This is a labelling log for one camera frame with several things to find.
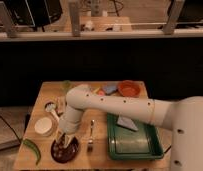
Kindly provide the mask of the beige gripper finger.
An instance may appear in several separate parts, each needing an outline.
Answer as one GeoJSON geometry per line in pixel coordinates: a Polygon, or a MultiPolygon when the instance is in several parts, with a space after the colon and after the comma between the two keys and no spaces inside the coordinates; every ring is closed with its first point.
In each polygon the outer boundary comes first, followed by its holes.
{"type": "Polygon", "coordinates": [[[72,146],[73,144],[76,144],[77,143],[77,138],[76,136],[70,136],[69,137],[69,141],[68,141],[68,146],[72,146]]]}
{"type": "Polygon", "coordinates": [[[55,137],[55,141],[56,141],[57,145],[59,145],[61,143],[62,136],[63,136],[63,133],[58,131],[56,134],[56,137],[55,137]]]}

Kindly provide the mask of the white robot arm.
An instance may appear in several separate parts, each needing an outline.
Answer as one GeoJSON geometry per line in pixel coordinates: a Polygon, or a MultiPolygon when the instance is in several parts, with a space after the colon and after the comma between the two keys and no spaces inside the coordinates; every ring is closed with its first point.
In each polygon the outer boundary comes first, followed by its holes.
{"type": "Polygon", "coordinates": [[[66,93],[66,108],[59,129],[74,135],[86,109],[125,116],[172,131],[170,171],[203,171],[203,96],[179,101],[101,96],[88,84],[66,93]]]}

